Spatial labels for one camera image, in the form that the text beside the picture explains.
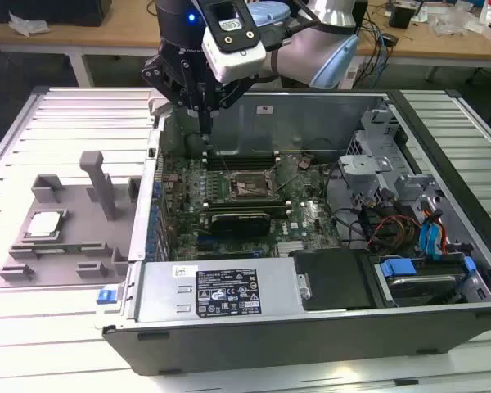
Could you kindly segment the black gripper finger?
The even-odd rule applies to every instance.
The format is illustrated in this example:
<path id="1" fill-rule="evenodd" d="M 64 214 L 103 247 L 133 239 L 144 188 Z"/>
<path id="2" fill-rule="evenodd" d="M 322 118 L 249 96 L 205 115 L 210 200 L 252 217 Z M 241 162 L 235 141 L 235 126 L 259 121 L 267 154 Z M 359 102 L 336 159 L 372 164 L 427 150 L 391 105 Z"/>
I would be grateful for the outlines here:
<path id="1" fill-rule="evenodd" d="M 250 76 L 232 81 L 228 84 L 217 82 L 211 77 L 206 82 L 206 134 L 210 135 L 213 128 L 213 114 L 221 109 L 231 107 L 255 83 L 255 77 Z"/>
<path id="2" fill-rule="evenodd" d="M 177 107 L 184 107 L 198 118 L 201 135 L 207 134 L 207 110 L 203 92 L 196 80 L 193 64 L 185 57 L 169 64 L 162 56 L 149 59 L 142 77 Z"/>

